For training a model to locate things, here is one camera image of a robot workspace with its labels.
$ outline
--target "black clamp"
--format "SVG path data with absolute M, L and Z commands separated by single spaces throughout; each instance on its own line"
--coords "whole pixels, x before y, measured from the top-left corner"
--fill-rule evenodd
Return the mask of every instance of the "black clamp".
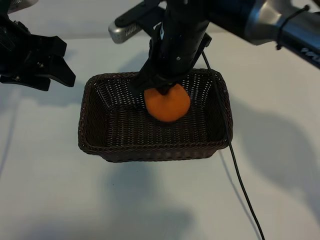
M 30 34 L 8 18 L 11 0 L 0 0 L 0 83 L 48 91 L 51 80 L 73 87 L 76 76 L 64 60 L 67 44 L 57 36 Z

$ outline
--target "brown wicker basket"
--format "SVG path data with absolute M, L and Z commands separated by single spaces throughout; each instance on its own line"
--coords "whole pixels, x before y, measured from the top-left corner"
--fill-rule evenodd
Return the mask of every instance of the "brown wicker basket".
M 229 137 L 233 120 L 226 83 L 207 69 L 194 69 L 181 81 L 191 99 L 188 113 L 171 124 L 149 115 L 143 95 L 127 85 L 136 72 L 106 73 L 86 84 L 78 129 L 79 147 L 113 163 L 203 159 L 228 146 L 214 81 L 226 109 Z

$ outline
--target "cable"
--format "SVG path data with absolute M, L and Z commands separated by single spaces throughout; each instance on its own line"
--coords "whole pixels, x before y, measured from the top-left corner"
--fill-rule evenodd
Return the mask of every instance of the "cable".
M 212 77 L 215 79 L 215 74 L 214 74 L 213 70 L 211 69 L 211 67 L 209 65 L 208 59 L 207 59 L 206 54 L 205 54 L 204 51 L 202 52 L 202 56 L 203 56 L 203 59 L 205 61 L 206 67 L 208 68 L 208 70 L 212 74 Z M 230 152 L 231 152 L 231 155 L 232 155 L 232 159 L 233 159 L 233 164 L 234 164 L 234 168 L 235 168 L 235 171 L 236 171 L 236 175 L 238 177 L 242 192 L 243 192 L 245 200 L 246 200 L 246 202 L 247 202 L 247 204 L 249 206 L 249 209 L 250 209 L 250 212 L 251 212 L 251 214 L 253 216 L 255 224 L 258 227 L 259 233 L 261 235 L 261 240 L 265 240 L 264 233 L 263 233 L 263 231 L 261 229 L 260 223 L 259 223 L 259 221 L 257 219 L 257 216 L 255 214 L 255 211 L 254 211 L 254 209 L 253 209 L 253 207 L 251 205 L 251 202 L 250 202 L 250 199 L 248 197 L 247 191 L 245 189 L 244 183 L 242 182 L 242 179 L 241 179 L 241 176 L 240 176 L 240 172 L 239 172 L 239 169 L 238 169 L 238 164 L 237 164 L 236 156 L 235 156 L 235 153 L 234 153 L 234 149 L 232 147 L 231 140 L 229 138 L 227 119 L 224 117 L 225 116 L 225 114 L 224 114 L 225 108 L 224 108 L 224 106 L 222 104 L 221 96 L 220 96 L 220 93 L 218 91 L 217 81 L 214 80 L 213 84 L 214 84 L 214 88 L 215 88 L 215 94 L 216 94 L 217 99 L 218 99 L 218 104 L 219 104 L 219 107 L 220 107 L 220 110 L 221 110 L 223 123 L 224 123 L 224 128 L 225 128 L 225 136 L 226 136 L 226 140 L 227 140 L 227 142 L 229 144 L 229 148 L 230 148 Z

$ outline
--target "black cable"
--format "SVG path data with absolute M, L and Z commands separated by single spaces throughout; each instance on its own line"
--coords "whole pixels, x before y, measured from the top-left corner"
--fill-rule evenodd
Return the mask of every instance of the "black cable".
M 310 10 L 310 6 L 309 5 L 305 5 L 303 8 L 299 9 L 298 11 L 294 12 L 291 16 L 289 16 L 286 20 L 284 20 L 284 22 L 282 23 L 282 25 L 279 28 L 279 32 L 278 32 L 278 37 L 276 40 L 276 49 L 277 50 L 281 50 L 282 49 L 282 45 L 280 44 L 281 41 L 281 37 L 282 37 L 282 33 L 284 30 L 284 27 L 287 25 L 287 23 L 295 18 L 296 16 L 298 16 L 299 14 L 302 14 L 305 11 L 309 11 Z
M 208 62 L 208 59 L 206 57 L 206 54 L 205 52 L 203 51 L 202 52 L 202 56 L 203 56 L 203 59 L 205 61 L 205 64 L 206 64 L 206 67 L 208 68 L 208 70 L 210 71 L 210 73 L 212 74 L 212 77 L 213 79 L 215 79 L 215 74 L 213 72 L 213 70 L 211 69 L 210 65 L 209 65 L 209 62 Z M 235 153 L 234 153 L 234 149 L 232 147 L 232 144 L 231 144 L 231 140 L 229 138 L 229 130 L 228 130 L 228 123 L 227 123 L 227 119 L 225 118 L 225 108 L 222 104 L 222 100 L 221 100 L 221 95 L 220 95 L 220 92 L 218 90 L 218 85 L 217 85 L 217 81 L 213 81 L 213 84 L 214 84 L 214 88 L 215 88 L 215 94 L 216 94 L 216 97 L 218 99 L 218 104 L 219 104 L 219 107 L 220 107 L 220 110 L 221 110 L 221 114 L 222 114 L 222 118 L 223 118 L 223 123 L 224 123 L 224 128 L 225 128 L 225 136 L 226 136 L 226 140 L 229 144 L 229 148 L 230 148 L 230 152 L 231 152 L 231 155 L 232 155 L 232 159 L 233 159 L 233 164 L 234 164 L 234 168 L 235 168 L 235 171 L 236 171 L 236 175 L 238 177 L 238 180 L 239 180 L 239 183 L 240 183 L 240 186 L 241 186 L 241 189 L 243 191 L 243 194 L 244 194 L 244 197 L 245 197 L 245 200 L 249 206 L 249 209 L 250 209 L 250 212 L 253 216 L 253 219 L 255 221 L 255 224 L 256 226 L 258 227 L 258 230 L 259 230 L 259 233 L 261 235 L 261 240 L 265 240 L 265 236 L 264 236 L 264 233 L 261 229 L 261 226 L 260 226 L 260 223 L 257 219 L 257 216 L 255 214 L 255 211 L 251 205 L 251 202 L 250 202 L 250 199 L 248 197 L 248 194 L 247 194 L 247 191 L 245 189 L 245 186 L 244 186 L 244 183 L 242 182 L 242 179 L 241 179 L 241 176 L 240 176 L 240 172 L 239 172 L 239 169 L 238 169 L 238 164 L 237 164 L 237 160 L 236 160 L 236 156 L 235 156 Z

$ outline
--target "basket rim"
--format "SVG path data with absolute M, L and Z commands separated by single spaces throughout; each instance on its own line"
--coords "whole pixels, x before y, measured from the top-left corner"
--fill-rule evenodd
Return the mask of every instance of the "basket rim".
M 216 73 L 216 77 L 223 80 L 223 77 L 221 74 L 215 70 L 213 70 Z M 208 69 L 206 68 L 194 68 L 190 73 L 201 73 L 204 72 L 210 73 Z M 80 112 L 80 120 L 79 120 L 79 127 L 78 127 L 78 146 L 81 150 L 84 152 L 90 154 L 91 152 L 94 152 L 94 154 L 97 153 L 118 153 L 118 152 L 132 152 L 134 148 L 134 152 L 145 152 L 145 151 L 177 151 L 177 148 L 179 148 L 179 151 L 183 151 L 184 149 L 193 150 L 193 149 L 202 149 L 202 148 L 208 148 L 208 147 L 216 147 L 216 146 L 224 146 L 227 147 L 228 143 L 225 138 L 222 138 L 218 141 L 208 141 L 208 142 L 184 142 L 184 143 L 157 143 L 157 144 L 132 144 L 132 145 L 123 145 L 123 146 L 94 146 L 91 145 L 86 138 L 86 129 L 85 126 L 87 125 L 87 113 L 89 110 L 89 94 L 92 89 L 92 85 L 94 85 L 96 82 L 101 81 L 102 79 L 110 79 L 111 77 L 114 78 L 116 76 L 117 79 L 127 79 L 128 77 L 132 77 L 134 75 L 138 74 L 138 72 L 132 71 L 132 72 L 117 72 L 117 73 L 104 73 L 104 74 L 98 74 L 89 79 L 89 81 L 86 83 L 84 87 L 84 93 L 81 103 L 81 112 Z M 228 121 L 228 131 L 232 134 L 232 128 L 233 128 L 233 122 Z

